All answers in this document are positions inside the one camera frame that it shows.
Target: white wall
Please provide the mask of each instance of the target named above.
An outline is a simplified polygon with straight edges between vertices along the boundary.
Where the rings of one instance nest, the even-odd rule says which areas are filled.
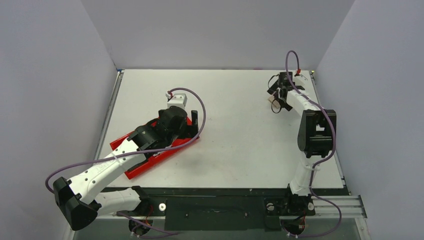
[[[315,69],[354,2],[81,1],[124,69],[281,69],[288,50]]]
[[[424,239],[423,11],[422,0],[356,0],[316,71],[374,240]]]
[[[0,239],[62,239],[44,179],[93,157],[116,69],[79,0],[3,0],[0,36]]]

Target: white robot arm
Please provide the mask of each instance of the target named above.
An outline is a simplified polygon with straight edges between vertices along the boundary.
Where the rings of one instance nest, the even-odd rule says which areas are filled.
[[[143,194],[139,191],[139,186],[110,192],[102,190],[128,169],[147,162],[154,153],[121,157],[119,155],[166,148],[178,137],[185,136],[188,132],[192,133],[193,128],[198,127],[197,124],[190,126],[187,124],[185,94],[167,97],[168,108],[159,111],[159,118],[137,127],[106,157],[112,157],[112,160],[94,164],[70,179],[60,177],[54,181],[53,193],[56,204],[74,231],[86,227],[98,215],[123,210],[132,211],[141,203]],[[192,111],[192,117],[193,114],[197,116],[196,111]]]
[[[329,123],[324,118],[323,113],[316,105],[307,100],[306,97],[310,98],[310,96],[303,88],[302,81],[296,77],[292,79],[294,84],[300,84],[296,86],[299,92],[293,89],[286,73],[280,72],[274,97],[278,100],[281,108],[288,111],[294,109],[301,116],[297,144],[304,154],[301,155],[289,187],[293,195],[310,196],[311,172],[320,170],[319,166],[316,166],[315,169],[312,168],[316,160],[312,159],[311,156],[325,157],[328,155],[332,149],[333,140]],[[336,128],[336,112],[329,109],[325,111],[329,115],[334,128]]]

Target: white tabletop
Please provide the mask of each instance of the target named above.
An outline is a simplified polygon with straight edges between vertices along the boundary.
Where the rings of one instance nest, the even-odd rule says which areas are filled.
[[[156,118],[167,107],[165,92],[176,87],[195,91],[206,107],[200,139],[148,172],[128,180],[123,174],[111,186],[180,188],[286,188],[302,152],[297,146],[301,117],[294,111],[272,113],[267,82],[277,70],[126,69],[101,150]],[[309,73],[305,89],[317,100]],[[203,113],[187,94],[186,111]],[[342,188],[334,158],[321,164],[314,188]]]

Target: screw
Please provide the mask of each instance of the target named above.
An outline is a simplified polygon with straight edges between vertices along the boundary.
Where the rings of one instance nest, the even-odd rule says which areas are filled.
[[[271,202],[270,202],[270,203],[268,203],[268,204],[266,205],[266,209],[268,209],[268,211],[274,211],[274,204],[272,204]]]
[[[315,207],[314,207],[314,204],[312,204],[312,202],[310,202],[310,203],[307,204],[307,209],[308,210],[312,211],[312,210],[314,210],[314,208]]]
[[[161,212],[165,211],[165,209],[167,209],[167,206],[165,205],[165,203],[161,203],[161,204],[159,204],[159,210],[160,210]]]

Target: black mounting bracket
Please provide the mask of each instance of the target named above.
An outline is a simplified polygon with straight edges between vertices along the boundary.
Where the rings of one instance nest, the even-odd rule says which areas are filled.
[[[336,130],[337,115],[334,110],[325,109]],[[324,158],[333,149],[333,136],[330,123],[320,110],[304,110],[297,135],[297,146],[306,154]]]
[[[81,195],[75,194],[69,187],[70,180],[64,177],[53,182],[53,193],[56,204],[74,231],[88,226],[97,217],[97,211],[102,206],[95,200],[90,204],[80,201]]]
[[[290,186],[284,197],[264,198],[265,209],[265,229],[268,231],[280,231],[280,216],[314,216],[315,208],[310,210],[308,206],[314,205],[311,195],[299,196],[292,194]]]

